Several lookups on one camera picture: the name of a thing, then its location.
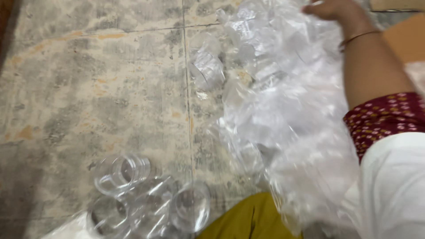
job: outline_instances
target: bangle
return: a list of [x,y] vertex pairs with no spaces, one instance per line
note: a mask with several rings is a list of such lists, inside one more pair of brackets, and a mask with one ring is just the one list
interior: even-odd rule
[[363,32],[363,33],[360,33],[360,34],[352,35],[352,36],[350,36],[349,38],[345,39],[343,42],[341,42],[341,44],[340,44],[340,46],[339,46],[340,51],[341,51],[341,52],[344,52],[344,50],[345,50],[345,46],[346,46],[348,43],[350,43],[352,40],[354,40],[354,39],[356,39],[356,38],[358,38],[358,37],[361,37],[361,36],[363,36],[363,35],[370,34],[370,33],[381,33],[381,31],[380,31],[380,30],[376,30],[376,29],[375,29],[375,30],[372,30],[372,31],[367,31],[367,32]]

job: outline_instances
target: white fabric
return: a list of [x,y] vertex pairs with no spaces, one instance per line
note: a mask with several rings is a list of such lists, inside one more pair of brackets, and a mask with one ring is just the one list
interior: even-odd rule
[[362,239],[425,238],[425,133],[386,137],[369,148],[344,206]]

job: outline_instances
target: hand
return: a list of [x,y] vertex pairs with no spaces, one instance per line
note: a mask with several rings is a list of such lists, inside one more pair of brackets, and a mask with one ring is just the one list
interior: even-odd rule
[[312,14],[324,20],[336,20],[343,28],[345,38],[354,34],[375,29],[366,12],[354,0],[312,0],[313,4],[304,6],[305,14]]
[[337,20],[343,22],[348,17],[362,17],[363,9],[353,0],[312,0],[313,4],[303,8],[305,14],[312,14],[324,20]]

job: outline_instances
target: dirty floor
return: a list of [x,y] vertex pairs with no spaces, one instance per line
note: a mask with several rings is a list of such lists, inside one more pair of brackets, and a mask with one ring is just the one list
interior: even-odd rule
[[[205,133],[221,90],[200,100],[186,69],[197,33],[229,45],[215,10],[239,3],[16,0],[0,75],[0,238],[40,238],[84,209],[99,195],[91,169],[119,151],[206,181],[211,220],[257,192]],[[232,51],[222,59],[226,77],[250,79]]]

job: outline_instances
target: yellow clothing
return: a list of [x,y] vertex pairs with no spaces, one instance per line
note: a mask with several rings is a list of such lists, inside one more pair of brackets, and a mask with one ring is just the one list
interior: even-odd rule
[[207,227],[196,239],[302,239],[283,225],[269,193],[252,195]]

